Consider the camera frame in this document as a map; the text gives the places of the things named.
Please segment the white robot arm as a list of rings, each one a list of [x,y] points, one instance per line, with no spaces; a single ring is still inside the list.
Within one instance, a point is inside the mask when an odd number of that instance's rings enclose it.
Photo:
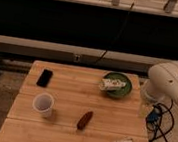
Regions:
[[[152,65],[148,80],[141,88],[142,96],[150,103],[170,97],[178,106],[178,60]]]

